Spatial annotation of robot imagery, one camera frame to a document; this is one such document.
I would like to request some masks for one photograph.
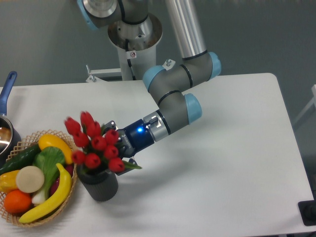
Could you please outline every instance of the gray wall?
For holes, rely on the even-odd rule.
[[[161,0],[150,12],[163,25],[157,63],[181,56]],[[291,119],[312,98],[316,84],[315,0],[196,0],[209,51],[222,75],[273,73]],[[11,70],[16,85],[84,82],[90,69],[119,67],[107,29],[92,32],[75,0],[0,2],[0,86]],[[316,114],[296,131],[306,168],[316,173]]]

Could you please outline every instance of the yellow bell pepper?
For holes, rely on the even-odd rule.
[[[44,134],[39,138],[39,148],[44,150],[46,147],[57,147],[61,149],[61,151],[64,153],[66,164],[73,163],[73,160],[71,159],[72,150],[60,137],[53,134]]]
[[[9,193],[18,189],[15,178],[19,171],[20,170],[7,172],[0,176],[0,192]]]

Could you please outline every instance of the saucepan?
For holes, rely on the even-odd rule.
[[[0,94],[0,168],[4,165],[14,146],[21,141],[20,134],[6,117],[8,97],[17,76],[17,72],[9,73]]]

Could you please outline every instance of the yellow pepper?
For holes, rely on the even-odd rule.
[[[56,166],[60,172],[59,186],[56,192],[42,204],[23,214],[19,219],[20,223],[35,221],[58,208],[66,200],[71,189],[71,176],[62,164],[57,163]]]
[[[61,149],[65,156],[66,164],[72,164],[73,160],[71,159],[72,150],[67,145],[67,143],[53,134],[44,134],[39,138],[39,148],[44,150],[46,147],[57,147]]]
[[[9,193],[18,189],[15,178],[19,171],[20,170],[7,172],[0,176],[0,192]]]

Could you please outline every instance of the pot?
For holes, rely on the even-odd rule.
[[[10,72],[0,94],[0,168],[13,148],[21,141],[20,134],[6,117],[8,97],[16,78],[17,72]]]
[[[77,175],[94,200],[108,201],[115,196],[119,188],[115,173],[103,165],[93,173],[87,173],[85,169],[84,164],[77,165]]]

